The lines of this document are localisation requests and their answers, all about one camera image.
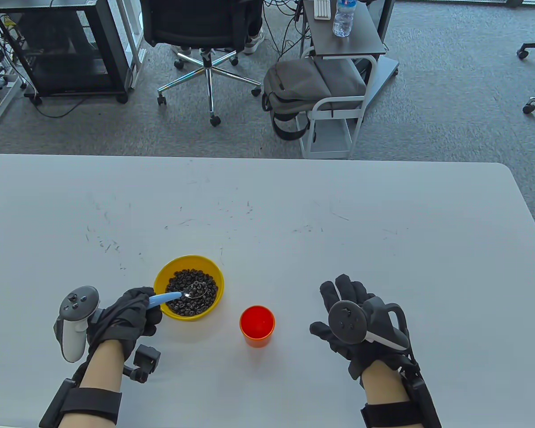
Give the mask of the person's left hand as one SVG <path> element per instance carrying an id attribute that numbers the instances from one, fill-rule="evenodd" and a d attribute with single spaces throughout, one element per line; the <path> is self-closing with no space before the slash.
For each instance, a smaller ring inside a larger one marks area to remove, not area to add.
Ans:
<path id="1" fill-rule="evenodd" d="M 137 340 L 156 333 L 162 320 L 161 309 L 148 308 L 149 298 L 155 295 L 153 288 L 140 287 L 126 291 L 113 305 L 105 308 L 86 331 L 90 361 L 98 347 L 105 341 L 116 340 L 122 346 L 123 358 L 128 359 L 135 350 Z"/>

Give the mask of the person's right hand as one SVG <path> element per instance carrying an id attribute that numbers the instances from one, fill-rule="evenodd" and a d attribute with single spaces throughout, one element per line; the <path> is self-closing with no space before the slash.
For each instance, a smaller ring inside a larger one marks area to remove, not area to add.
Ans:
<path id="1" fill-rule="evenodd" d="M 361 377 L 380 361 L 405 376 L 416 376 L 406 318 L 397 304 L 386 304 L 359 281 L 340 275 L 319 288 L 327 311 L 327 323 L 313 322 L 309 331 L 326 341 L 330 349 L 349 361 L 349 375 Z"/>

